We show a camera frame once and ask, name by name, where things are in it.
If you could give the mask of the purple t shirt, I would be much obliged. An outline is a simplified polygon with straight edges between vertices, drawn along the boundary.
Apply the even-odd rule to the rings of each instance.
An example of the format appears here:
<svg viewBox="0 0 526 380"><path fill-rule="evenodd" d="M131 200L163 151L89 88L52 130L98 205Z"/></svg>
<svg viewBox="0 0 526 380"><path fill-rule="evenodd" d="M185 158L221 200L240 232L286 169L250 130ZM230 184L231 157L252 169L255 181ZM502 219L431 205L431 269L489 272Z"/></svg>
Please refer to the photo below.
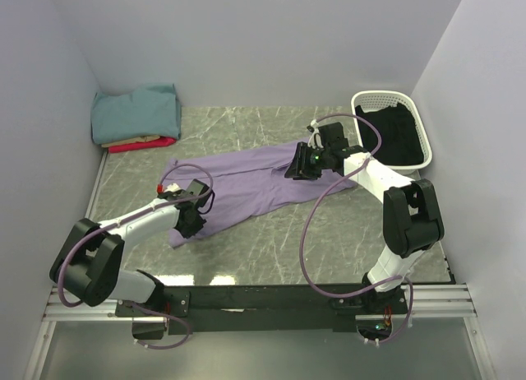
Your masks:
<svg viewBox="0 0 526 380"><path fill-rule="evenodd" d="M244 151L208 155L193 159L171 159L165 169L164 185L176 183L187 188L193 179L208 183L198 165L213 178L215 200L205 215L203 229L189 239L176 230L168 232L168 244L178 248L185 243L207 238L253 216L264 215L288 204L316 200L340 175L325 170L314 181L284 177L296 150L295 141L262 146Z"/></svg>

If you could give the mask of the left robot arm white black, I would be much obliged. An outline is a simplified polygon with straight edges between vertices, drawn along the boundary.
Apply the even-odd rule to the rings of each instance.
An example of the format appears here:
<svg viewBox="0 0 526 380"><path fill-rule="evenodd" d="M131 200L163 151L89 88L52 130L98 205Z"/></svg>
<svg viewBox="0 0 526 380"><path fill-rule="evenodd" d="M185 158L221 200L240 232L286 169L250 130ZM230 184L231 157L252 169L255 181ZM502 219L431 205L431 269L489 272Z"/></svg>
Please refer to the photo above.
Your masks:
<svg viewBox="0 0 526 380"><path fill-rule="evenodd" d="M194 179L186 189L170 185L152 202L124 216L99 223L79 220L49 277L82 304L94 307L106 299L132 301L142 313L153 316L165 305L164 284L145 271L123 270L123 254L170 229L185 239L196 235L205 225L200 209L214 199L212 188Z"/></svg>

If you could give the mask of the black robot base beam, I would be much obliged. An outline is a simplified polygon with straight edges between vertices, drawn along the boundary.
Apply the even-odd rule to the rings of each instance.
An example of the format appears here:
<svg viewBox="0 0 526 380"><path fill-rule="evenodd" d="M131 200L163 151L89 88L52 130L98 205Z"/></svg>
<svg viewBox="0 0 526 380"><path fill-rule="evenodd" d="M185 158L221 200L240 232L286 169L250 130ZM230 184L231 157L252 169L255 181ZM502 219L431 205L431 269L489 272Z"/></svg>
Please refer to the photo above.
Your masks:
<svg viewBox="0 0 526 380"><path fill-rule="evenodd" d="M359 316L402 315L408 302L399 287L334 299L308 285L167 286L164 303L149 309L187 321L194 332L355 332Z"/></svg>

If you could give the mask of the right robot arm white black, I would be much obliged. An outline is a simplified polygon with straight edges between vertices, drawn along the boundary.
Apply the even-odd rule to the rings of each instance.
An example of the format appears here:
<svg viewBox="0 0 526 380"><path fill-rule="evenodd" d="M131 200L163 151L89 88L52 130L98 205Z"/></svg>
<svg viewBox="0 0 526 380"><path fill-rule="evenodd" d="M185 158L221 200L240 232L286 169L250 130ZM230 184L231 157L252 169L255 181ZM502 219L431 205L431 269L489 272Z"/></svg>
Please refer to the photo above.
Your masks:
<svg viewBox="0 0 526 380"><path fill-rule="evenodd" d="M327 196L349 181L365 188L382 205L382 233L385 247L365 275L362 288L346 294L331 293L305 281L319 294L332 299L361 296L369 313L379 313L390 302L389 293L406 281L413 265L424 252L443 239L445 228L433 184L415 180L383 165L372 152L350 146L341 123L321 125L312 120L307 142L298 143L286 178L314 181L325 170L338 178L323 191Z"/></svg>

